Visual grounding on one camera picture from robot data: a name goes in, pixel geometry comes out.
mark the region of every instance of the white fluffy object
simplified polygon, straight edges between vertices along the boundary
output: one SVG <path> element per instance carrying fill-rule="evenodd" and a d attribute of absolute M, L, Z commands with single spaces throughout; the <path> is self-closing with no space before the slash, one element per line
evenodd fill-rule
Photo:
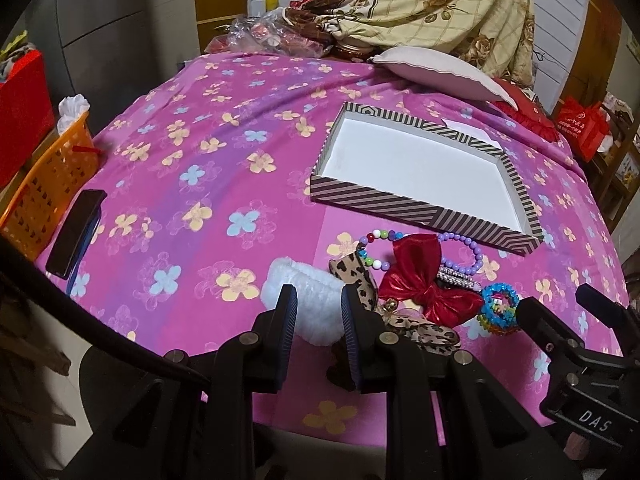
<path fill-rule="evenodd" d="M 344 335 L 340 309 L 344 283 L 324 270 L 291 258 L 276 258 L 260 293 L 267 310 L 276 308 L 280 289 L 287 283 L 295 286 L 298 294 L 296 335 L 315 346 L 330 346 L 338 341 Z"/>

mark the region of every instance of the white plastic bag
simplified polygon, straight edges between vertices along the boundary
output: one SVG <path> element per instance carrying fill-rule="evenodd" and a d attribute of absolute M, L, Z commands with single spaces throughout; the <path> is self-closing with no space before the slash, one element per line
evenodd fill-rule
<path fill-rule="evenodd" d="M 58 105 L 60 118 L 58 120 L 58 134 L 65 133 L 69 126 L 75 123 L 78 118 L 89 109 L 89 101 L 82 94 L 73 97 L 65 97 Z"/>

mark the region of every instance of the red bow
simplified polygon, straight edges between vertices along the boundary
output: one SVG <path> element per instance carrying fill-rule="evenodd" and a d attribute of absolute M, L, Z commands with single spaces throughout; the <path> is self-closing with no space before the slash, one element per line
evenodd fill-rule
<path fill-rule="evenodd" d="M 434 280 L 442 251 L 436 235 L 410 235 L 395 240 L 396 262 L 385 273 L 378 289 L 383 300 L 412 300 L 424 307 L 432 323 L 453 328 L 475 316 L 482 297 L 463 288 L 440 288 Z"/>

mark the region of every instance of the bedspread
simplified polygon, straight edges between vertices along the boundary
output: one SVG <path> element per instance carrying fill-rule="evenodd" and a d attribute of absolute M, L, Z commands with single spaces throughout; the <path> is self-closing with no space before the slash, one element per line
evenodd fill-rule
<path fill-rule="evenodd" d="M 109 156 L 86 187 L 108 197 L 72 297 L 157 354 L 198 354 L 251 328 L 264 310 L 258 295 L 274 258 L 325 269 L 374 228 L 418 232 L 309 199 L 311 168 L 344 101 L 468 123 L 499 142 L 529 189 L 545 239 L 526 258 L 483 248 L 479 281 L 510 283 L 558 314 L 588 348 L 620 352 L 612 332 L 574 301 L 585 282 L 623 304 L 627 296 L 613 244 L 568 148 L 489 104 L 434 93 L 368 64 L 203 56 L 137 99 L 96 137 Z M 367 167 L 369 148 L 354 154 L 363 171 L 375 171 Z M 482 182 L 469 185 L 482 191 Z M 458 242 L 444 247 L 457 260 L 465 251 Z M 373 274 L 380 282 L 382 272 Z M 544 423 L 538 405 L 548 385 L 546 355 L 523 333 L 494 336 L 475 319 L 458 331 L 463 348 Z M 254 419 L 383 446 L 385 395 L 333 386 L 324 376 L 332 363 L 329 348 L 296 338 L 282 391 L 256 395 Z"/>

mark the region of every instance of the red box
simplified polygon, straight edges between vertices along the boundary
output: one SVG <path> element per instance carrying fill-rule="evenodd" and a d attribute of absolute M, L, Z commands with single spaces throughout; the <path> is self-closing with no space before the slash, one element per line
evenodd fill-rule
<path fill-rule="evenodd" d="M 15 62 L 7 81 L 0 84 L 0 188 L 9 183 L 53 125 L 44 60 L 40 52 L 31 50 Z"/>

